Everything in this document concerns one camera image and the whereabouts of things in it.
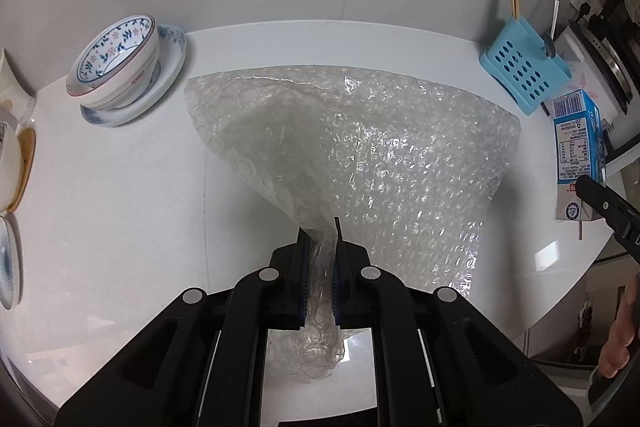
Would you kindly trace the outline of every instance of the blue and white saucer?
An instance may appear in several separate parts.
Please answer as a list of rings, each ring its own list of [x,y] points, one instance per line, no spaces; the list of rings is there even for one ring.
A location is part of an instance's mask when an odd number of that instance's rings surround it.
[[[80,106],[82,117],[101,127],[116,127],[137,118],[151,108],[174,83],[187,54],[187,37],[172,24],[159,24],[160,56],[145,92],[135,102],[120,109],[89,109]]]
[[[0,216],[0,302],[11,309],[20,298],[20,265],[11,224]]]

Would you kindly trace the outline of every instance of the stacked bowls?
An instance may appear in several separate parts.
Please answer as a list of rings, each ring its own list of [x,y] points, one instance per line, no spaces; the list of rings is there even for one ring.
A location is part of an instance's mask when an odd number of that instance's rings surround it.
[[[126,107],[145,92],[159,53],[153,17],[122,19],[101,31],[82,50],[66,77],[66,92],[84,107]]]

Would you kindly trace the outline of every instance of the white countertop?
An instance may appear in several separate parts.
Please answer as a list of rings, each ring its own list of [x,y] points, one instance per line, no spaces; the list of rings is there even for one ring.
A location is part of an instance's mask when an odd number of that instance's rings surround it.
[[[466,89],[519,117],[518,152],[484,222],[471,293],[512,339],[565,295],[611,234],[599,220],[585,223],[578,241],[576,223],[555,220],[552,126],[541,110],[522,114],[479,66],[477,44],[411,28],[310,21],[227,26],[188,41],[176,84],[124,126],[85,123],[63,79],[38,93],[36,156],[14,219],[24,288],[14,309],[0,311],[0,344],[58,406],[182,290],[232,287],[296,239],[297,226],[197,136],[183,97],[192,76],[355,66]],[[624,194],[619,174],[609,184]],[[301,385],[267,372],[263,421],[374,407],[370,335],[347,344],[348,360],[324,380]]]

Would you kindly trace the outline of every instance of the wall outlet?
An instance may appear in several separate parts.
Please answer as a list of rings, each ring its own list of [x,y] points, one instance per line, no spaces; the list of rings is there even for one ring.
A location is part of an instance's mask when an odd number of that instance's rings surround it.
[[[592,15],[597,15],[602,11],[602,4],[599,0],[571,0],[571,6],[573,6],[578,11],[580,10],[580,6],[582,3],[588,2],[589,6],[591,6],[591,11],[587,13],[586,18],[588,19]]]

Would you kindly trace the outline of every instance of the nutrition label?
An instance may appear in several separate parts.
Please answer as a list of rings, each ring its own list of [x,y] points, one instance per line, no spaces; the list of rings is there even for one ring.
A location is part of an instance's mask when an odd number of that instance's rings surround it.
[[[558,136],[558,180],[575,180],[591,175],[587,119],[577,118],[556,124]]]

